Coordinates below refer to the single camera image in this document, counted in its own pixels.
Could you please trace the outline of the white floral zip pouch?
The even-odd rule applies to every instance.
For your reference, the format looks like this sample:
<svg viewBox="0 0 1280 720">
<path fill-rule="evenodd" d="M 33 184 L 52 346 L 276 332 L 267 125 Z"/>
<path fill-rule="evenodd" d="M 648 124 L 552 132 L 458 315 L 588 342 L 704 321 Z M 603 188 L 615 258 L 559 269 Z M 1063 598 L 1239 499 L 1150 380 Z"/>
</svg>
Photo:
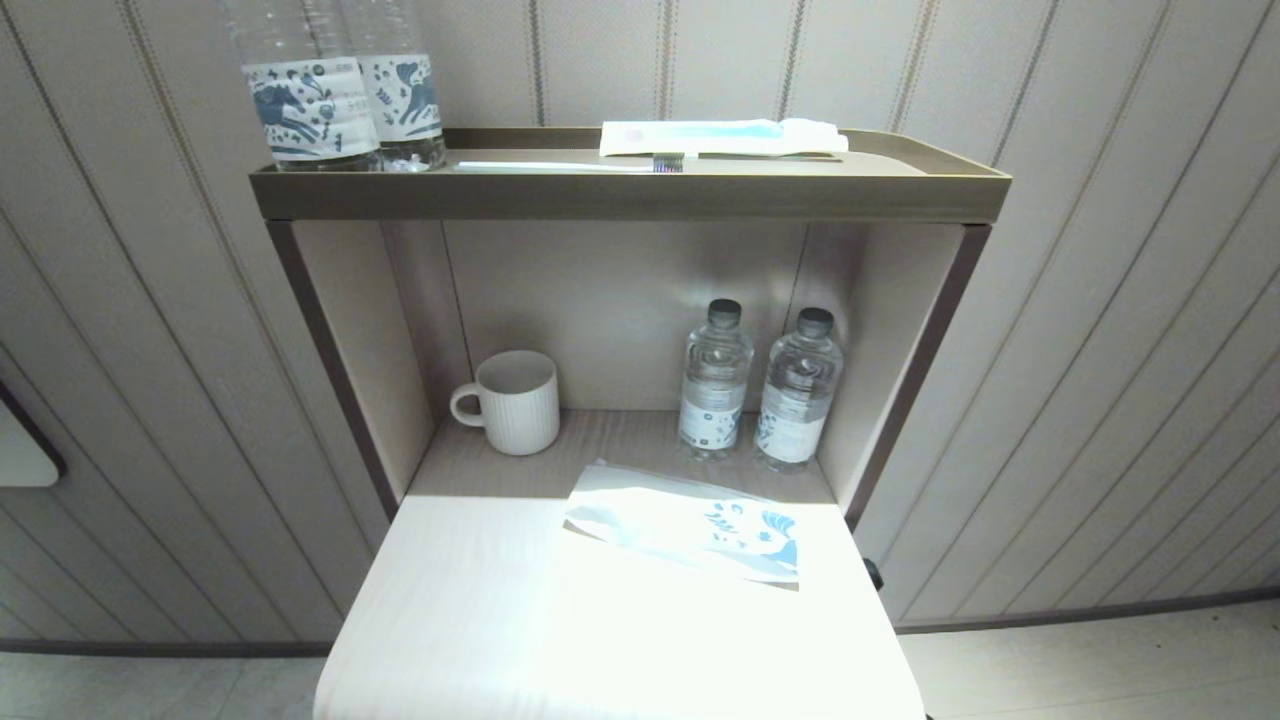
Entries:
<svg viewBox="0 0 1280 720">
<path fill-rule="evenodd" d="M 794 512 L 722 486 L 598 461 L 570 493 L 564 528 L 700 571 L 800 585 Z"/>
</svg>

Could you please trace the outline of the small clear water bottle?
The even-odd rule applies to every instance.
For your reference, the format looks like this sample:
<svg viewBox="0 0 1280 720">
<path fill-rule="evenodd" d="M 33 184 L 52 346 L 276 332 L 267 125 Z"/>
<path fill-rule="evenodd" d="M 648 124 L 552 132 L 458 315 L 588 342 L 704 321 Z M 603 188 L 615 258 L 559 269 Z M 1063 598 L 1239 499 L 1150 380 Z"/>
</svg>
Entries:
<svg viewBox="0 0 1280 720">
<path fill-rule="evenodd" d="M 817 455 L 844 370 L 833 332 L 831 311 L 804 307 L 771 348 L 754 448 L 772 471 L 801 471 Z"/>
<path fill-rule="evenodd" d="M 716 299 L 686 342 L 678 439 L 699 461 L 728 457 L 739 441 L 755 354 L 741 319 L 737 301 Z"/>
</svg>

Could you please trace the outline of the white ribbed mug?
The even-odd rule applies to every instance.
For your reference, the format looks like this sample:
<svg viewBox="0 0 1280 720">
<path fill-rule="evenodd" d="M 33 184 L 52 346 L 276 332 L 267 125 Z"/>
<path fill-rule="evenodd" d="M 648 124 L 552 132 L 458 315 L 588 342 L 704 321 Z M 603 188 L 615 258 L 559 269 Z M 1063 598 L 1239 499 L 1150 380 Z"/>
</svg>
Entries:
<svg viewBox="0 0 1280 720">
<path fill-rule="evenodd" d="M 474 382 L 453 391 L 449 410 L 460 424 L 484 429 L 500 454 L 539 454 L 561 429 L 557 366 L 535 351 L 495 354 L 477 366 Z"/>
</svg>

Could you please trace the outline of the brown metal shelf tray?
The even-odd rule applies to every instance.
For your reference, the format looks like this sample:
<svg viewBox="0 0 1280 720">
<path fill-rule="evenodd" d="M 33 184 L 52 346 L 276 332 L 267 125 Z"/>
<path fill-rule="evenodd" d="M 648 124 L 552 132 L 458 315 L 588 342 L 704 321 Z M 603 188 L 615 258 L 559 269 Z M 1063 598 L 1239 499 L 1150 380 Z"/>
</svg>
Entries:
<svg viewBox="0 0 1280 720">
<path fill-rule="evenodd" d="M 692 159 L 682 174 L 462 174 L 458 161 L 605 163 L 596 128 L 451 128 L 439 170 L 250 177 L 268 220 L 997 222 L 1009 174 L 901 135 L 846 132 L 849 150 L 787 160 Z"/>
</svg>

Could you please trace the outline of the white toothbrush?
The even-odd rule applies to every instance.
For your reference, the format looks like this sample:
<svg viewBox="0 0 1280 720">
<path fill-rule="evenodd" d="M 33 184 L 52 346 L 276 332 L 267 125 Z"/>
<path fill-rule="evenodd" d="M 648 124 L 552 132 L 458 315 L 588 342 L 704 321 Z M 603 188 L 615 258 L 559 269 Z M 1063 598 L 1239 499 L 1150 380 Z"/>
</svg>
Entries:
<svg viewBox="0 0 1280 720">
<path fill-rule="evenodd" d="M 655 154 L 644 165 L 576 161 L 458 161 L 454 170 L 462 174 L 500 176 L 654 176 L 682 174 L 686 156 L 682 154 Z"/>
</svg>

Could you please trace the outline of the white wrapped blue toothbrush pack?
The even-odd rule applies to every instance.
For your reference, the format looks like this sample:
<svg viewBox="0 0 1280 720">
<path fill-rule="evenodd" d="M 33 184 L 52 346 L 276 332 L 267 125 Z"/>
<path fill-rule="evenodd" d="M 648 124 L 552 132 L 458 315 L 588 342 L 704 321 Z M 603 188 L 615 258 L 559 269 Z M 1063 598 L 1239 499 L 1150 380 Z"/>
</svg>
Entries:
<svg viewBox="0 0 1280 720">
<path fill-rule="evenodd" d="M 677 154 L 783 158 L 849 150 L 840 129 L 818 120 L 609 120 L 602 124 L 603 158 Z"/>
</svg>

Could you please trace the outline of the beige wooden shelf cabinet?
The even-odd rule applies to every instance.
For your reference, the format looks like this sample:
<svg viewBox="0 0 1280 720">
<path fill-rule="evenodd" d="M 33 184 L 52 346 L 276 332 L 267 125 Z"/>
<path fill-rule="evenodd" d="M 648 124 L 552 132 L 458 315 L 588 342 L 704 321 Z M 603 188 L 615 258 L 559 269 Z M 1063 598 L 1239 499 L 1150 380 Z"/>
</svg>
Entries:
<svg viewBox="0 0 1280 720">
<path fill-rule="evenodd" d="M 835 314 L 845 370 L 815 466 L 856 521 L 965 295 L 987 225 L 864 222 L 270 222 L 294 296 L 389 514 L 480 364 L 559 370 L 562 436 L 628 419 L 673 454 L 682 351 L 708 304 L 744 307 L 759 404 L 773 341 Z"/>
</svg>

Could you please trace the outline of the large bottle blue deer label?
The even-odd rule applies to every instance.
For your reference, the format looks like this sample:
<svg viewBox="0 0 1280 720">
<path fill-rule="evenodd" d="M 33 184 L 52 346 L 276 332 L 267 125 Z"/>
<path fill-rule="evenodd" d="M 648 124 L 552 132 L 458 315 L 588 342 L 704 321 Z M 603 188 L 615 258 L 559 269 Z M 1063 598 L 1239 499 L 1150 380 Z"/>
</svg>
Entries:
<svg viewBox="0 0 1280 720">
<path fill-rule="evenodd" d="M 419 0 L 340 0 L 387 170 L 445 164 L 433 63 Z"/>
<path fill-rule="evenodd" d="M 372 123 L 340 0 L 218 0 L 278 170 L 375 170 Z"/>
</svg>

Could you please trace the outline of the white wall fixture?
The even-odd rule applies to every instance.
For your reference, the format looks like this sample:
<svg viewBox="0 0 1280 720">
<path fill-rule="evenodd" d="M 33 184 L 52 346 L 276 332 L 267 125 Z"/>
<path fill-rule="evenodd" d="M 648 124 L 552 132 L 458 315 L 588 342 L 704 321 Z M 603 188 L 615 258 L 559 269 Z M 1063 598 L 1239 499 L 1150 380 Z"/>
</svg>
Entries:
<svg viewBox="0 0 1280 720">
<path fill-rule="evenodd" d="M 67 471 L 63 456 L 0 382 L 0 489 L 46 488 Z"/>
</svg>

